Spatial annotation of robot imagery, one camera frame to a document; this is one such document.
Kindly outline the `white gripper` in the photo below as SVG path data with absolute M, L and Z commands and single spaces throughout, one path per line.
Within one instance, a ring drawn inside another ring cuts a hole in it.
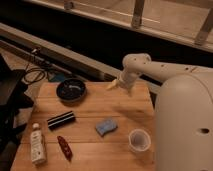
M 119 77 L 118 77 L 118 80 L 117 79 L 114 79 L 112 82 L 110 82 L 110 84 L 107 86 L 107 90 L 112 90 L 114 88 L 117 88 L 118 85 L 121 87 L 121 88 L 125 88 L 127 89 L 127 95 L 129 97 L 132 96 L 132 87 L 134 86 L 134 82 L 136 81 L 136 79 L 138 78 L 138 76 L 133 73 L 133 72 L 130 72 L 129 70 L 127 69 L 124 69 Z

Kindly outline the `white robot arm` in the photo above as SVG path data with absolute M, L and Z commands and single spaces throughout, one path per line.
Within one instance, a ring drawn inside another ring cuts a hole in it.
M 156 171 L 213 171 L 213 68 L 128 54 L 110 88 L 131 90 L 146 75 L 161 83 L 155 102 Z

